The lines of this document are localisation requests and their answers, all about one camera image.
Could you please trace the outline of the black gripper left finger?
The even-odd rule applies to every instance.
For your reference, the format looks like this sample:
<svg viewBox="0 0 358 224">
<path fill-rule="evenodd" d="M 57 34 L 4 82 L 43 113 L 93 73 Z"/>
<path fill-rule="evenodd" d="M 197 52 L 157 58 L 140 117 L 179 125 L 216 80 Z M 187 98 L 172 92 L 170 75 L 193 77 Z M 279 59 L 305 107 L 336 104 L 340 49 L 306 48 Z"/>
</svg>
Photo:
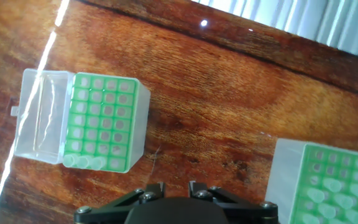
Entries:
<svg viewBox="0 0 358 224">
<path fill-rule="evenodd" d="M 99 208 L 82 206 L 73 215 L 74 223 L 124 223 L 138 205 L 165 197 L 165 183 L 147 184 Z"/>
</svg>

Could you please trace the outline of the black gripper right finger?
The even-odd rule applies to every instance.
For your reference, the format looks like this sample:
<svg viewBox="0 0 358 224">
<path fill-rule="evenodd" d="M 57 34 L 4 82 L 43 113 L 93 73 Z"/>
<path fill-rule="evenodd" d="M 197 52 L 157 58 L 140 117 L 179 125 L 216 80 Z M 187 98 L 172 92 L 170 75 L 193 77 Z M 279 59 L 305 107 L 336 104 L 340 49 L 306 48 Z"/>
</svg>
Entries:
<svg viewBox="0 0 358 224">
<path fill-rule="evenodd" d="M 191 198 L 220 207 L 229 223 L 278 224 L 278 206 L 272 202 L 251 203 L 221 187 L 208 187 L 195 180 L 189 182 L 188 191 Z"/>
</svg>

